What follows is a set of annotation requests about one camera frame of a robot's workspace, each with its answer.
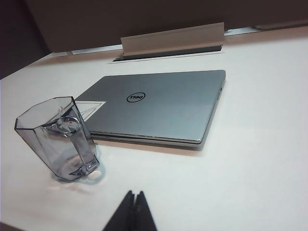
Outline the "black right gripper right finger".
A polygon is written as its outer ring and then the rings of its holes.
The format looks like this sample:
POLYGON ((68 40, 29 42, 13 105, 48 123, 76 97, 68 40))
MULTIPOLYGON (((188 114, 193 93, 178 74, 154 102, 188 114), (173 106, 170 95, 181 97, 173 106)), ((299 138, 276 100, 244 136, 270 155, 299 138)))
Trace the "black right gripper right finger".
POLYGON ((147 204, 143 191, 137 195, 135 202, 135 230, 157 231, 150 208, 147 204))

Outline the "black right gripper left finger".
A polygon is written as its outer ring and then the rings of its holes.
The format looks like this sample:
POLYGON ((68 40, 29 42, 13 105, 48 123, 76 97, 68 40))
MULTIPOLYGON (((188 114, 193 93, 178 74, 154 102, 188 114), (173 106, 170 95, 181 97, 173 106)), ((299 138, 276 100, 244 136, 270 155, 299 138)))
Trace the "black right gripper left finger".
POLYGON ((130 215, 134 204, 134 194, 128 191, 123 200, 113 213, 103 231, 128 231, 130 227, 130 215))

